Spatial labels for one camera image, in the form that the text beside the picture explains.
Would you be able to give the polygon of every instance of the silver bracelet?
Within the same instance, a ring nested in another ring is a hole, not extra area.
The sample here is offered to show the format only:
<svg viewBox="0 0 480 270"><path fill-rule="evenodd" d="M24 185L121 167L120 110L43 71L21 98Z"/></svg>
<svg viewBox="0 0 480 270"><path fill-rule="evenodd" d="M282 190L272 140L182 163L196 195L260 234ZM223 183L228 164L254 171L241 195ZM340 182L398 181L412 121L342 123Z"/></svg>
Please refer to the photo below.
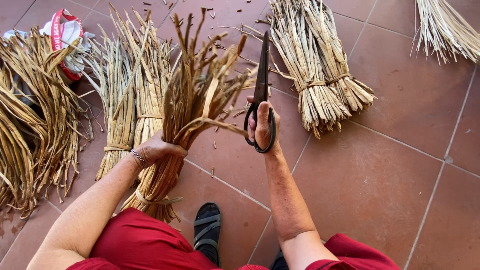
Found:
<svg viewBox="0 0 480 270"><path fill-rule="evenodd" d="M138 158L138 160L140 160L140 162L141 162L142 165L144 166L144 169L148 168L147 163L145 162L145 160L144 160L142 157L140 157L140 155L139 155L135 150L132 149L132 150L130 150L130 152L132 152L132 154L133 154L134 156L136 156L136 157Z"/></svg>

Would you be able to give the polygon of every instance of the tiled floor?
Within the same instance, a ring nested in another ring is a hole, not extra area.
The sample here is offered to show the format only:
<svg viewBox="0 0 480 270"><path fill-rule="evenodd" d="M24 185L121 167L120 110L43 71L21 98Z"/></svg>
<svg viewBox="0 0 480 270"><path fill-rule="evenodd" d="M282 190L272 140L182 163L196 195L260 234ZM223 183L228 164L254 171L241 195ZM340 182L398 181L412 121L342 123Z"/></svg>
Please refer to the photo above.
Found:
<svg viewBox="0 0 480 270"><path fill-rule="evenodd" d="M176 12L185 17L193 12L195 26L200 6L216 12L215 19L206 18L200 32L203 40L225 31L219 25L244 23L259 31L268 29L254 23L270 12L268 0L173 1L170 10L161 0L150 0L152 6L142 1L111 2L117 9L130 10L133 5L141 15L146 13L144 7L151 8L157 35L173 36L174 41L169 15ZM324 1L335 13L350 72L372 87L379 99L369 112L345 121L341 133L324 134L317 140L301 127L298 100L288 88L291 81L270 75L274 87L270 100L282 118L280 143L321 237L344 233L384 252L405 270L478 267L480 69L466 60L439 66L433 57L425 60L423 54L415 57L415 53L410 57L414 0ZM480 31L478 1L447 1ZM99 34L98 23L107 33L114 30L106 16L107 0L18 0L13 4L1 0L1 6L0 31L42 26L60 8L79 17L86 31ZM222 43L237 43L239 37L231 30ZM258 41L247 40L243 55L256 59L258 46ZM287 71L275 49L273 55L280 69ZM246 66L240 61L237 70ZM78 93L90 87L85 80L72 85ZM98 96L91 94L85 100L94 105L91 117L97 116L103 125ZM100 129L94 124L95 139L79 154L82 174L63 203L53 193L27 221L16 212L0 214L0 269L24 269L55 219L94 184L106 144ZM213 149L214 140L217 149ZM212 166L214 178L209 175ZM185 197L174 206L182 222L172 225L182 228L189 240L199 206L206 201L220 205L225 269L248 262L268 266L275 257L278 242L262 157L240 136L221 130L202 133L171 195Z"/></svg>

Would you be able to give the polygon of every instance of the scissor blade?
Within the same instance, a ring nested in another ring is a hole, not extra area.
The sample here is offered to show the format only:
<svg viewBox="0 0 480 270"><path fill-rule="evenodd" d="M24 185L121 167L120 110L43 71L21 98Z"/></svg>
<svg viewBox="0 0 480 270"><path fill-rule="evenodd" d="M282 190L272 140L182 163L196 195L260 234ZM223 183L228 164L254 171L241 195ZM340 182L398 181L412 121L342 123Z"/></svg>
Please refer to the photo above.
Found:
<svg viewBox="0 0 480 270"><path fill-rule="evenodd" d="M253 101L260 104L268 99L268 31L265 31L264 43L262 44L262 52L260 54L260 64L258 67L257 84Z"/></svg>

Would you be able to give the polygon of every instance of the woman's right hand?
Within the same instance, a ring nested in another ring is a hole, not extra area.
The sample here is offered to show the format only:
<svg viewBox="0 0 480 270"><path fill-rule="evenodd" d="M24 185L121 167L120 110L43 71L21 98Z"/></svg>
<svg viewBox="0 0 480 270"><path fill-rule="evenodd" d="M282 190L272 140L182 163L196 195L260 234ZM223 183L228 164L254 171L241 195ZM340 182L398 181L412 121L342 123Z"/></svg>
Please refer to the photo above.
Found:
<svg viewBox="0 0 480 270"><path fill-rule="evenodd" d="M247 96L248 102L253 102L253 96ZM269 101L263 101L258 106L257 110L257 123L253 120L253 113L250 114L248 118L248 124L250 126L249 136L256 140L258 146L261 149L265 149L268 144L270 143L270 134L271 134L271 126L268 120L269 115L269 108L273 108L272 104ZM275 143L270 149L270 151L266 152L266 154L279 154L281 153L280 143L278 142L279 137L279 129L280 129L280 115L277 114L275 109L273 109L275 115L275 123L276 123L276 136L275 136Z"/></svg>

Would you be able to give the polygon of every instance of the hand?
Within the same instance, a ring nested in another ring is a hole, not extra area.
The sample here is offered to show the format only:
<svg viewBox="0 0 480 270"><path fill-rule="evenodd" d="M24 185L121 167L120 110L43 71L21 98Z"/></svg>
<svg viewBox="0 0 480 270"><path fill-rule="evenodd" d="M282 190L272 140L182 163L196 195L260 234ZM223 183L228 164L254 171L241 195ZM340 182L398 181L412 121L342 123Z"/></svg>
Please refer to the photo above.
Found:
<svg viewBox="0 0 480 270"><path fill-rule="evenodd" d="M188 155L188 151L183 149L183 147L164 142L162 140L162 132L162 130L159 130L146 142L135 147L135 151L145 160L148 167L152 166L157 159L167 154L172 154L182 158Z"/></svg>
<svg viewBox="0 0 480 270"><path fill-rule="evenodd" d="M253 102L253 96L247 96L247 100L248 102ZM248 118L248 125L250 126L249 136L250 138L253 138L256 140L258 146L261 149L265 149L270 143L271 127L270 127L270 122L268 120L268 115L270 114L269 108L273 108L272 104L269 101L263 101L262 103L260 103L257 110L258 123L255 123L255 120L253 120L253 113L250 114L250 117ZM270 151L268 151L266 154L281 153L280 144L278 142L278 135L280 134L279 133L280 116L277 114L275 109L273 109L273 112L275 115L276 136L275 136L275 142L272 146L272 149L270 149Z"/></svg>

